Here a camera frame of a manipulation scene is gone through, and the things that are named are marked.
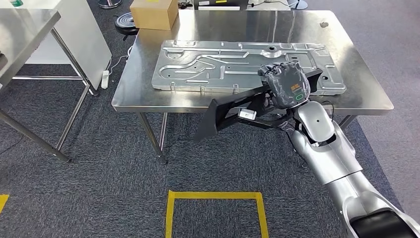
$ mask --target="black cable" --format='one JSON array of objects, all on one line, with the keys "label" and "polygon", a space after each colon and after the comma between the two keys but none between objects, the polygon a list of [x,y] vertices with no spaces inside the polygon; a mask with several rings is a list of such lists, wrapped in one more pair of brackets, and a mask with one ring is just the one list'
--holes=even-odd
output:
[{"label": "black cable", "polygon": [[298,153],[298,150],[296,150],[296,148],[295,148],[295,145],[293,144],[293,142],[292,142],[292,138],[290,137],[290,135],[289,135],[289,133],[286,131],[286,130],[283,130],[283,128],[280,128],[280,127],[274,127],[275,129],[277,129],[277,130],[281,130],[281,131],[283,131],[284,133],[286,133],[286,135],[287,135],[287,138],[289,139],[289,141],[290,141],[290,144],[292,144],[292,147],[293,147],[293,149],[296,151],[296,154],[298,154],[299,155],[299,158],[302,160],[302,164],[301,164],[301,167],[303,167],[303,168],[307,168],[307,167],[304,167],[303,166],[303,164],[307,164],[306,163],[306,160]]},{"label": "black cable", "polygon": [[285,6],[290,7],[289,5],[287,5],[287,4],[285,4],[285,3],[283,3],[282,1],[263,1],[263,2],[258,3],[258,4],[253,4],[253,3],[252,3],[252,4],[248,4],[248,5],[250,5],[251,7],[254,7],[254,6],[261,5],[261,4],[263,4],[263,3],[274,3],[274,2],[279,2],[279,3],[281,3],[281,4],[285,5]]},{"label": "black cable", "polygon": [[331,104],[331,106],[332,106],[331,121],[333,121],[334,120],[334,104],[331,101],[329,101],[329,100],[325,100],[321,104],[323,104],[323,103],[330,103]]},{"label": "black cable", "polygon": [[11,148],[15,147],[17,144],[19,144],[19,143],[22,141],[23,137],[24,137],[24,135],[22,135],[22,136],[20,137],[19,141],[17,141],[17,142],[16,142],[16,143],[14,143],[13,145],[11,145],[9,148],[7,148],[7,149],[5,149],[5,150],[1,151],[1,152],[0,152],[0,155],[1,155],[1,154],[3,154],[3,153],[5,153],[6,151],[10,150]]}]

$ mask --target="table leg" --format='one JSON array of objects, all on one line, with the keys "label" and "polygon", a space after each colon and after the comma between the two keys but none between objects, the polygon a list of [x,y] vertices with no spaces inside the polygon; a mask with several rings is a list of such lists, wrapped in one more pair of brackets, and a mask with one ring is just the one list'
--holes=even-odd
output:
[{"label": "table leg", "polygon": [[163,144],[165,143],[166,121],[168,120],[168,113],[163,113],[162,128],[160,129],[159,146],[163,151]]},{"label": "table leg", "polygon": [[[139,117],[140,123],[142,124],[144,130],[146,131],[146,135],[148,136],[149,140],[152,142],[152,146],[153,146],[155,152],[157,153],[157,159],[159,160],[159,162],[161,164],[166,164],[167,160],[163,157],[163,153],[162,153],[162,150],[161,150],[161,147],[163,148],[163,141],[164,141],[163,137],[161,136],[161,138],[160,138],[160,141],[162,142],[162,146],[161,146],[161,145],[159,145],[158,140],[156,140],[155,134],[152,131],[152,127],[149,124],[149,120],[147,120],[146,114],[145,113],[137,113],[137,116]],[[163,125],[162,125],[161,133],[162,133],[162,131],[164,132],[165,129],[166,129],[166,123],[165,123],[165,128],[163,128]]]},{"label": "table leg", "polygon": [[11,127],[15,128],[16,130],[20,131],[22,134],[28,136],[33,141],[35,141],[37,144],[42,146],[44,149],[48,150],[53,155],[57,156],[59,159],[70,162],[70,159],[67,158],[67,156],[63,155],[59,150],[52,147],[50,144],[48,144],[46,141],[41,139],[39,136],[37,136],[35,133],[24,127],[22,124],[18,123],[15,119],[13,119],[11,116],[9,116],[7,113],[5,113],[3,110],[0,109],[0,119],[2,119],[4,122],[9,124]]},{"label": "table leg", "polygon": [[89,81],[87,75],[85,74],[85,72],[83,71],[82,67],[79,65],[76,58],[71,53],[70,49],[67,47],[64,40],[60,37],[60,35],[58,34],[58,32],[55,28],[53,28],[51,30],[51,34],[54,37],[54,39],[57,41],[57,43],[60,45],[61,49],[64,51],[64,53],[66,54],[66,56],[68,57],[68,59],[70,60],[70,62],[74,66],[74,68],[76,69],[78,75],[80,75],[80,77],[82,78],[83,83],[85,84],[85,90],[83,91],[82,96],[80,96],[79,101],[76,104],[76,108],[73,110],[73,113],[71,114],[70,120],[68,121],[68,123],[67,123],[66,127],[64,128],[64,131],[63,131],[63,133],[60,137],[60,140],[58,141],[57,149],[61,150],[61,148],[63,146],[63,143],[67,138],[67,135],[68,135],[68,133],[71,129],[71,126],[74,123],[74,120],[76,119],[76,116],[79,112],[80,107],[82,106],[83,101],[85,100],[85,97],[86,97],[87,93],[90,92],[92,95],[96,96],[96,95],[98,95],[98,92],[97,92],[97,90],[95,90],[93,88],[92,84],[90,83],[90,81]]},{"label": "table leg", "polygon": [[348,115],[338,125],[344,130],[354,119],[356,119],[356,117],[356,115]]},{"label": "table leg", "polygon": [[76,108],[73,110],[73,113],[70,116],[70,120],[68,121],[66,127],[64,128],[63,134],[60,137],[60,140],[57,143],[57,150],[61,150],[64,141],[67,138],[67,135],[73,125],[74,120],[76,119],[77,114],[79,113],[80,108],[82,107],[82,103],[85,100],[86,95],[88,94],[90,86],[86,85],[85,90],[83,90],[82,96],[80,96],[79,101],[76,104]]}]

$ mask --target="green light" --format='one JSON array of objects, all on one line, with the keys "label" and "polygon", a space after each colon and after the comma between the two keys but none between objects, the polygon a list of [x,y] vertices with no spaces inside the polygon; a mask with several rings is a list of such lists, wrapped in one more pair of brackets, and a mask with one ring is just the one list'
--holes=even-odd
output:
[{"label": "green light", "polygon": [[298,96],[295,97],[296,100],[301,100],[303,98],[303,94],[299,94]]}]

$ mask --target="table top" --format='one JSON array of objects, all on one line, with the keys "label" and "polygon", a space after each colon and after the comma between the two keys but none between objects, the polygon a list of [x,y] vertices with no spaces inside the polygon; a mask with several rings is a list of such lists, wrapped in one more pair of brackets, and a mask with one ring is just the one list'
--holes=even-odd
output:
[{"label": "table top", "polygon": [[60,19],[56,10],[0,8],[0,90]]},{"label": "table top", "polygon": [[347,91],[336,96],[311,96],[311,100],[329,100],[337,115],[383,115],[394,108],[331,11],[183,10],[171,31],[139,31],[112,100],[116,111],[201,113],[213,98],[226,96],[152,87],[160,45],[170,39],[324,44]]}]

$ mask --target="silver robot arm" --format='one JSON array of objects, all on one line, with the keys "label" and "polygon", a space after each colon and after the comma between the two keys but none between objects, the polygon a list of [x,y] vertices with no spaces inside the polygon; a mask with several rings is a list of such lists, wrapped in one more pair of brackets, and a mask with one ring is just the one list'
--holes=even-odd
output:
[{"label": "silver robot arm", "polygon": [[264,65],[262,83],[272,102],[292,111],[291,141],[317,180],[325,185],[349,238],[419,238],[420,226],[384,198],[366,179],[355,149],[323,106],[309,101],[309,84],[298,63]]},{"label": "silver robot arm", "polygon": [[366,179],[355,149],[322,105],[307,102],[294,118],[303,129],[291,139],[317,180],[325,185],[349,238],[420,237],[420,226]]}]

